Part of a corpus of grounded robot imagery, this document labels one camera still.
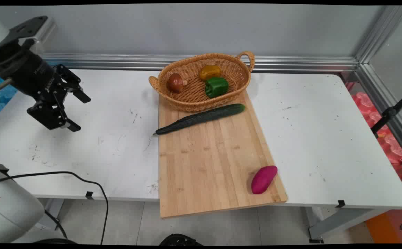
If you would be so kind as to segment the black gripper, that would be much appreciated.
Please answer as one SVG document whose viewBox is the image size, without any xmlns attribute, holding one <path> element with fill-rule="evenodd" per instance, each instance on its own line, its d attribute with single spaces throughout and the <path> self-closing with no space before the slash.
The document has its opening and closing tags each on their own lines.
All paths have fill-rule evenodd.
<svg viewBox="0 0 402 249">
<path fill-rule="evenodd" d="M 66 115 L 64 89 L 73 93 L 82 103 L 90 102 L 91 98 L 80 86 L 81 79 L 66 66 L 51 66 L 27 48 L 2 47 L 0 77 L 11 78 L 17 90 L 35 99 L 36 103 L 27 109 L 27 114 L 47 129 L 62 128 L 72 132 L 81 130 Z"/>
</svg>

